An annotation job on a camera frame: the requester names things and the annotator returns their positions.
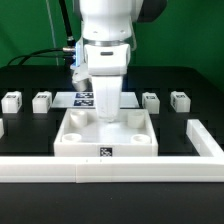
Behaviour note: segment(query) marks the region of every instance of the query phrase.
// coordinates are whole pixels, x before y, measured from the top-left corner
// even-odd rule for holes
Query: green wall
[[[66,45],[57,0],[49,0],[58,47]],[[74,28],[80,23],[66,1]],[[138,49],[131,65],[188,66],[196,68],[224,91],[224,1],[169,0],[154,23],[136,24]],[[53,47],[45,0],[1,0],[0,66],[12,57]],[[56,64],[52,59],[32,59],[29,64]]]

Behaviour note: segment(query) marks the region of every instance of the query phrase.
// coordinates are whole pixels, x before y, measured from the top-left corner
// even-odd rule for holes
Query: white tray
[[[95,110],[82,109],[81,111],[87,114],[88,121],[84,127],[80,128],[72,125],[71,121],[71,114],[80,112],[80,110],[67,109],[54,142],[55,156],[143,157],[158,155],[158,143],[147,110],[121,109],[119,117],[113,123],[99,120]],[[144,116],[142,127],[130,127],[130,122],[128,123],[130,113],[141,113]],[[82,140],[63,142],[63,135],[68,134],[81,136]],[[147,136],[151,141],[144,141],[144,137],[147,138]]]

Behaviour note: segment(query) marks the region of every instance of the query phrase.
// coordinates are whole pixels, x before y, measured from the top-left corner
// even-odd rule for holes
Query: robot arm
[[[131,47],[127,40],[134,35],[132,22],[139,18],[143,2],[78,2],[83,27],[76,46],[73,84],[91,78],[98,117],[107,121],[113,121],[119,112],[123,75],[130,61]]]

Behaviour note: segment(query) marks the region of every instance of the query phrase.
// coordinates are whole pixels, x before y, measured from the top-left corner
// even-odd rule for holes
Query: black cable
[[[26,57],[24,57],[23,60],[20,61],[19,65],[24,64],[30,57],[32,57],[33,55],[38,55],[38,54],[44,54],[44,53],[50,53],[50,52],[56,52],[56,51],[63,51],[62,48],[50,48],[50,49],[45,49],[45,50],[40,50],[40,51],[35,51],[29,55],[27,55]]]
[[[63,59],[65,59],[65,58],[72,58],[72,56],[70,56],[70,55],[51,55],[51,56],[49,56],[49,55],[20,55],[20,56],[17,56],[15,58],[12,58],[8,62],[7,66],[9,66],[13,61],[15,61],[15,60],[17,60],[19,58],[27,58],[27,57],[29,57],[29,59],[30,58],[63,58]]]
[[[73,47],[75,45],[75,39],[72,35],[72,29],[71,29],[71,25],[70,25],[70,21],[68,17],[68,11],[66,8],[65,0],[59,0],[59,4],[61,7],[61,13],[62,13],[64,25],[65,25],[65,31],[67,34],[67,44],[69,47]]]

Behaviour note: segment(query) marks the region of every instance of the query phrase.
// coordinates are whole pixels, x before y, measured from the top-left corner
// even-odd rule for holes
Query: small white cube
[[[0,119],[0,138],[4,135],[3,120]]]
[[[190,112],[191,100],[184,92],[172,92],[170,95],[170,104],[177,113]]]
[[[33,113],[46,114],[52,105],[52,93],[39,92],[32,100]]]
[[[149,114],[159,114],[160,101],[155,93],[143,93],[142,106]]]
[[[2,99],[2,113],[17,113],[22,106],[21,92],[8,92]]]

